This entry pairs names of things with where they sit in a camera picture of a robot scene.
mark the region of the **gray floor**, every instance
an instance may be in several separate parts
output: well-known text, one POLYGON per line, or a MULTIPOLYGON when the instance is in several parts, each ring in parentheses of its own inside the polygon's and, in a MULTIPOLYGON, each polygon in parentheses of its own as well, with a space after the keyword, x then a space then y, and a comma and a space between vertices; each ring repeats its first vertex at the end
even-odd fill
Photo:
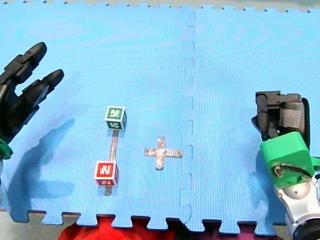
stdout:
MULTIPOLYGON (((295 8, 301 11, 307 11, 309 8, 320 8, 320 0, 86 0, 86 2, 108 2, 110 5, 126 2, 133 6, 139 3, 148 2, 151 6, 171 4, 173 7, 189 5, 196 8, 199 8, 203 4, 212 4, 216 8, 221 8, 223 5, 232 5, 239 10, 244 7, 256 7, 257 10, 274 7, 278 8, 281 12, 284 12, 287 8, 295 8)), ((29 223, 15 223, 10 219, 6 212, 0 212, 0 240, 55 240, 64 228, 77 220, 76 217, 66 216, 64 217, 64 225, 51 226, 41 224, 42 218, 42 214, 31 213, 29 215, 29 223)), ((284 240, 289 240, 286 227, 276 226, 275 228, 280 237, 284 240)))

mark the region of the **interlocking foam tile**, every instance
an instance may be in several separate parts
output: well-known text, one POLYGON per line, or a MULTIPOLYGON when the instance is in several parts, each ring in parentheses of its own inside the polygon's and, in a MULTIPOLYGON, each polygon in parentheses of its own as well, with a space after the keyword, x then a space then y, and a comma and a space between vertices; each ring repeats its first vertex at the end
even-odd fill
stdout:
POLYGON ((256 222, 255 233, 273 235, 284 224, 252 126, 257 91, 300 93, 310 102, 311 154, 320 156, 317 107, 320 79, 320 15, 298 12, 203 8, 195 12, 193 168, 191 219, 256 222))
POLYGON ((190 218, 188 153, 166 159, 162 171, 144 156, 161 136, 168 148, 185 148, 188 12, 62 1, 0 6, 0 66, 38 42, 48 48, 17 92, 55 69, 65 73, 4 162, 2 208, 14 221, 27 222, 27 211, 45 211, 45 224, 62 224, 62 213, 79 213, 79 225, 96 225, 99 214, 115 215, 115 227, 130 227, 131 216, 144 216, 150 217, 149 228, 166 229, 166 218, 190 218), (94 181, 96 161, 109 156, 108 105, 125 106, 128 117, 111 196, 94 181))

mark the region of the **puzzle edge of foam mat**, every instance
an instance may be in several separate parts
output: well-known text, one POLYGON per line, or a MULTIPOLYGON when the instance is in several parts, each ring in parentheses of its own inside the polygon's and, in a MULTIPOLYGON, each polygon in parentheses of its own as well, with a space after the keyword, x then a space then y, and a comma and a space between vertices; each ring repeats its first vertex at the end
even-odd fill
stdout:
POLYGON ((195 78, 195 39, 196 39, 196 12, 190 9, 186 14, 185 26, 185 59, 184 59, 184 81, 185 81, 185 103, 186 118, 185 132, 182 135, 182 145, 184 149, 184 158, 182 158, 181 172, 181 207, 189 212, 189 218, 183 222, 186 224, 192 216, 191 193, 192 193, 192 172, 191 163, 193 162, 193 107, 194 107, 194 78, 195 78))

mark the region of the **green block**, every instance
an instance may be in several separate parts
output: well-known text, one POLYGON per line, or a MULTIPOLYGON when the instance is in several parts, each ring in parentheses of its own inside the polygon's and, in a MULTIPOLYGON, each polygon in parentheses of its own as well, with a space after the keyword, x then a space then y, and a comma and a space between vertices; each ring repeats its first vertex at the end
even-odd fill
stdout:
POLYGON ((124 131, 127 125, 127 113, 124 106, 108 106, 104 120, 109 129, 124 131))
POLYGON ((274 174, 273 168, 280 164, 296 167, 315 174, 314 165, 309 150, 299 132, 290 132, 263 142, 260 145, 265 163, 274 184, 284 189, 305 182, 299 172, 283 170, 283 176, 274 174))

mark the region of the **toy block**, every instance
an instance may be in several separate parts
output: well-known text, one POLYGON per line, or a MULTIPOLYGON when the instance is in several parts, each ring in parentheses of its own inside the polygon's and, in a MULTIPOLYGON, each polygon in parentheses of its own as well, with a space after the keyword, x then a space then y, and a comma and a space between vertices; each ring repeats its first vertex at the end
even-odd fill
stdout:
POLYGON ((111 130, 124 131, 127 125, 127 114, 124 106, 108 106, 104 120, 111 130))
POLYGON ((118 183, 119 176, 116 161, 97 161, 94 171, 94 179, 100 186, 114 187, 118 183))

